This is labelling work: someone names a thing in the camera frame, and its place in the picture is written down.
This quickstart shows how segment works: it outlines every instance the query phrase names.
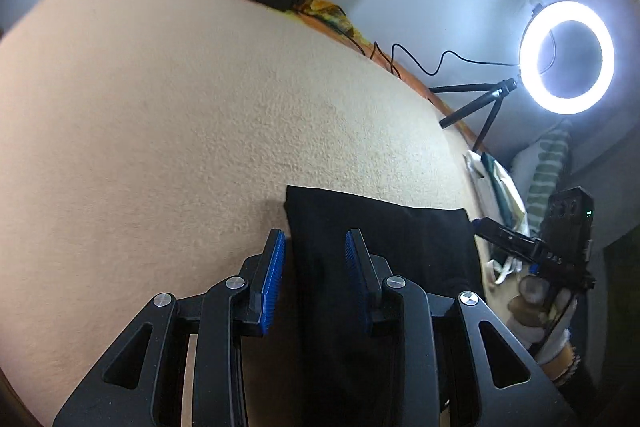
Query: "black cloth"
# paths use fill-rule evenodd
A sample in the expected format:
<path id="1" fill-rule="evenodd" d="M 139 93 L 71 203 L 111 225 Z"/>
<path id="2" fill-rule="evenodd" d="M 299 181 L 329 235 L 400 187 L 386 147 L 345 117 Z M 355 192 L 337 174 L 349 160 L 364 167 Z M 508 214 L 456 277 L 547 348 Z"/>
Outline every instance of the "black cloth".
<path id="1" fill-rule="evenodd" d="M 349 229 L 369 252 L 428 293 L 484 298 L 464 210 L 408 208 L 320 188 L 287 187 L 285 203 L 299 295 L 305 426 L 382 425 L 388 410 L 389 339 L 368 339 L 344 261 Z"/>

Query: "tripod leg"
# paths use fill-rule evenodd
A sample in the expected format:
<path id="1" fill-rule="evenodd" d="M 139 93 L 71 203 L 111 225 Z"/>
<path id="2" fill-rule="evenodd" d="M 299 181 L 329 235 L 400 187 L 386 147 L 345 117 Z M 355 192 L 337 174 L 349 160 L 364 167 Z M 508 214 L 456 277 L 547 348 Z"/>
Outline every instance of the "tripod leg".
<path id="1" fill-rule="evenodd" d="M 478 138 L 476 139 L 476 143 L 474 143 L 473 149 L 471 149 L 473 152 L 476 152 L 478 150 L 479 145 L 482 143 L 482 140 L 484 140 L 484 137 L 489 131 L 489 127 L 491 127 L 491 124 L 494 123 L 495 117 L 498 116 L 498 111 L 500 111 L 500 107 L 502 107 L 502 99 L 498 98 L 498 100 L 496 100 L 494 103 L 494 107 L 491 108 L 491 112 L 489 113 L 489 116 L 486 117 L 486 121 L 482 126 L 482 130 L 480 131 Z"/>

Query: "white glove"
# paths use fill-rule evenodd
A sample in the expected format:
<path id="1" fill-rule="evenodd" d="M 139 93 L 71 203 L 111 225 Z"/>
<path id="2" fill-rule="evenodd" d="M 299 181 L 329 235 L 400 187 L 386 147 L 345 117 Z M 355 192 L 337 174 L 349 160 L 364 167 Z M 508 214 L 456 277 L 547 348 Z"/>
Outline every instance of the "white glove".
<path id="1" fill-rule="evenodd" d="M 549 290 L 549 283 L 546 280 L 534 275 L 527 275 L 520 281 L 519 290 L 520 295 L 511 299 L 508 304 L 511 317 L 507 320 L 507 327 L 525 349 L 529 349 L 531 344 L 543 339 L 545 336 L 544 326 L 553 320 L 555 314 L 564 310 L 571 298 L 571 292 L 566 288 L 560 290 L 549 318 L 542 309 L 546 293 Z M 569 342 L 568 327 L 574 316 L 576 305 L 577 301 L 574 298 L 545 345 L 536 355 L 536 362 L 540 365 L 557 357 Z"/>

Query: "triangular cutout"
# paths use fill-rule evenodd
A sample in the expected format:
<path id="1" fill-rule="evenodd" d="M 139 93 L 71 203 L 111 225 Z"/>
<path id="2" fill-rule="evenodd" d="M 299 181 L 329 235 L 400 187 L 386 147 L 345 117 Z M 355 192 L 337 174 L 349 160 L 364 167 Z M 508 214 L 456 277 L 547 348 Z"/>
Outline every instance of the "triangular cutout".
<path id="1" fill-rule="evenodd" d="M 489 361 L 494 386 L 503 389 L 516 383 L 529 380 L 531 374 L 522 360 L 511 350 L 509 344 L 488 321 L 478 324 L 484 343 L 484 350 Z"/>
<path id="2" fill-rule="evenodd" d="M 124 349 L 104 372 L 102 380 L 105 383 L 112 383 L 127 389 L 135 389 L 138 386 L 152 330 L 151 324 L 143 324 L 131 337 Z"/>

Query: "green and white striped fabric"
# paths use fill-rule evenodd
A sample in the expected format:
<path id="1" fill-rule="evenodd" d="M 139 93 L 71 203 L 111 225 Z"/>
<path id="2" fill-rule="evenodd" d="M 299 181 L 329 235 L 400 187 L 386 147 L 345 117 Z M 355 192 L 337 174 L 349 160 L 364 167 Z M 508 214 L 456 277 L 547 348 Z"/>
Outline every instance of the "green and white striped fabric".
<path id="1" fill-rule="evenodd" d="M 525 199 L 529 228 L 538 235 L 545 217 L 549 196 L 556 191 L 558 181 L 569 160 L 571 147 L 571 123 L 562 120 L 536 143 L 539 147 L 538 165 Z"/>

